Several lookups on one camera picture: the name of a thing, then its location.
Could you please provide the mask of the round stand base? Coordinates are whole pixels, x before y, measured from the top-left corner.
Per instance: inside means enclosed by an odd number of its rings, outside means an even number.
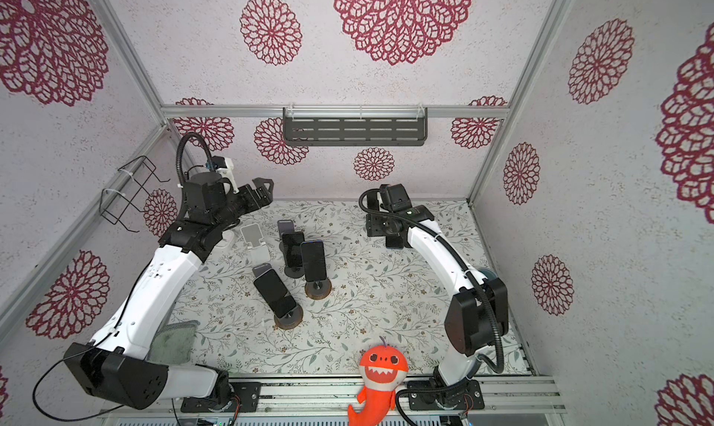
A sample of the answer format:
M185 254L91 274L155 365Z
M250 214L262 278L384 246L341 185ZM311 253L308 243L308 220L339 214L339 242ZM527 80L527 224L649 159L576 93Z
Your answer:
M307 282L305 284L306 296L314 301L325 299L332 291L332 282L330 279Z
M295 309L287 312L284 316L275 316L274 323L275 327L282 330L290 330L297 327L302 323L304 318L304 312L300 305Z

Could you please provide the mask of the middle round stand base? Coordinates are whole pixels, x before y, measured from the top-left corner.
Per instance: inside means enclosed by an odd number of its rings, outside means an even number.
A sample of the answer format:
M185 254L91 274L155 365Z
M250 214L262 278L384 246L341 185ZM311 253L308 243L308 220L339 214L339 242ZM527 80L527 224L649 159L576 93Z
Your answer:
M330 279L307 282L305 284L306 296L314 301L325 299L332 291L332 282Z

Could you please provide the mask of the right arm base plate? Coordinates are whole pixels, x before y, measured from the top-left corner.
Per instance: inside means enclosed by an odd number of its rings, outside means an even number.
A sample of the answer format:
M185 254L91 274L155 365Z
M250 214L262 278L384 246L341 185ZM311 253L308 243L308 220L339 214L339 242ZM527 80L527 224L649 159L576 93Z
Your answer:
M471 411L485 408L481 386L476 379L466 379L451 389L437 387L432 381L409 381L406 385L411 410Z

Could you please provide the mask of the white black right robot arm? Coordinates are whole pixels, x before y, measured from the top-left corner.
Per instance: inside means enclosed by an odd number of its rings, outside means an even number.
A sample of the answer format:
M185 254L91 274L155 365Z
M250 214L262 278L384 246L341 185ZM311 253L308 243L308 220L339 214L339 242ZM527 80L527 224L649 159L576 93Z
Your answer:
M425 206L412 204L402 184L383 184L358 197L366 233L383 237L390 249L413 249L438 277L450 303L444 331L450 343L432 379L447 388L473 377L480 366L505 369L509 333L508 290L493 272L477 268L459 253Z

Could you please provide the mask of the green cloth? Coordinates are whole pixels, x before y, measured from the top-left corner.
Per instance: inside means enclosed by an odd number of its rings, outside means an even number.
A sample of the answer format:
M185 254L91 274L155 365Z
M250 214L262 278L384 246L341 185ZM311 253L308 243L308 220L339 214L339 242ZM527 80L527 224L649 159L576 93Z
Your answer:
M198 321L164 326L154 336L147 360L154 364L180 366L190 362Z

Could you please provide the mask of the red shark plush toy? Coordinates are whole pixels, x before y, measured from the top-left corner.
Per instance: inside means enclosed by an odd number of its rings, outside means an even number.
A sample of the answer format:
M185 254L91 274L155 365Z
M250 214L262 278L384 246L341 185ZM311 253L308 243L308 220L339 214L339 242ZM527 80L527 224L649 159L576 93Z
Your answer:
M349 426L379 425L396 409L396 389L405 380L409 365L402 352L381 340L381 345L366 351L360 360L364 386L356 399L363 408L357 412L353 406L348 407Z

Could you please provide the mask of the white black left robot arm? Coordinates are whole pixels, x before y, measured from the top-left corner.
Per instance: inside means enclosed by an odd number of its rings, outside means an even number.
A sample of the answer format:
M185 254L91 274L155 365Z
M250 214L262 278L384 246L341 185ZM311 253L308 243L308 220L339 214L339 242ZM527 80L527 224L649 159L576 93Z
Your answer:
M148 360L154 336L186 282L206 262L223 234L245 214L269 206L274 183L256 179L237 187L228 173L202 172L181 186L184 212L164 232L151 262L125 302L86 344L73 343L63 362L84 392L132 409L159 399L199 399L223 409L232 398L227 372L210 366Z

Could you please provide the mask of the phone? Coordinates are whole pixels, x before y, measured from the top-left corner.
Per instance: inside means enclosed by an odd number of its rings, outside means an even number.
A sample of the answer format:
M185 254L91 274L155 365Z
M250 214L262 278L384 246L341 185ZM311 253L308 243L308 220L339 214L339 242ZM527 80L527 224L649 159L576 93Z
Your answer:
M298 306L283 280L273 269L257 277L254 286L278 318L287 316Z
M291 232L281 234L284 263L288 268L301 268L303 258L301 245L305 241L304 232Z
M308 283L327 280L325 245L321 240L306 241L300 245L304 276Z

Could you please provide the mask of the front round stand base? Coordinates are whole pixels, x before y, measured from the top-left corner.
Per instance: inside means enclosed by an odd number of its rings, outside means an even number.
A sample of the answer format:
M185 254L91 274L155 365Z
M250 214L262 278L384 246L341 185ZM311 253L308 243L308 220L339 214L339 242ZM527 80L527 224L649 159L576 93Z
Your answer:
M274 323L275 327L282 330L290 330L297 327L302 323L304 318L304 312L300 305L295 309L287 312L284 316L275 316Z

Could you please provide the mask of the grey wall shelf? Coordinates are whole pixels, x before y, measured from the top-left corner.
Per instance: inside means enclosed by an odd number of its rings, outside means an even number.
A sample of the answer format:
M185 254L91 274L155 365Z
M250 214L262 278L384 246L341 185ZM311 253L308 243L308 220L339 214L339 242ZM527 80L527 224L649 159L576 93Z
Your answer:
M321 115L284 108L283 138L291 147L418 147L428 137L428 110L406 115L369 113Z

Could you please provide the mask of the grey empty phone stand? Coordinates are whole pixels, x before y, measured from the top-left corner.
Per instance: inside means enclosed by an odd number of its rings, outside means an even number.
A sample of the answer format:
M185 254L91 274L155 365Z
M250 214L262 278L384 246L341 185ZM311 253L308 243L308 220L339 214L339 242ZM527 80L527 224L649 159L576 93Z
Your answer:
M273 269L273 266L271 266L270 263L263 263L253 267L252 273L254 277L260 278L262 275L264 275L264 273L268 273L269 271L271 271L271 269Z

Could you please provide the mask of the teal ceramic cup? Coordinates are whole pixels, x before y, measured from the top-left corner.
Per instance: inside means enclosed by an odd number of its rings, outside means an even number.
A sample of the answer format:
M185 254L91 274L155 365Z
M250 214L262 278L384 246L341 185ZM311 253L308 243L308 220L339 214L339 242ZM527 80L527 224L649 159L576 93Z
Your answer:
M483 279L485 279L485 280L498 279L498 276L496 275L496 273L495 273L493 270L489 269L489 268L480 267L480 268L477 269L477 271L478 271L481 275L483 275Z

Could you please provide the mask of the white empty phone stand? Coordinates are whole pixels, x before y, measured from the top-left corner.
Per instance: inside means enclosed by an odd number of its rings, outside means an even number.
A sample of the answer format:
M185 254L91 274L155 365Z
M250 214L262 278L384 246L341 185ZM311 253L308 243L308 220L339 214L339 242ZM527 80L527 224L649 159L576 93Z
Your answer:
M256 223L245 225L241 228L241 234L247 245L247 253L252 266L262 265L271 261L271 252L260 225Z

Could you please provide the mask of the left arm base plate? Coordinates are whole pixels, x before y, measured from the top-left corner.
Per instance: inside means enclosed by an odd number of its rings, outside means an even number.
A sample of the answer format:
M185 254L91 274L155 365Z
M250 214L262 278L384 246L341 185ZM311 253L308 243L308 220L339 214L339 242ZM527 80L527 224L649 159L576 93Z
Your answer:
M228 398L219 403L208 398L184 398L180 413L255 413L258 410L262 384L257 381L232 381Z

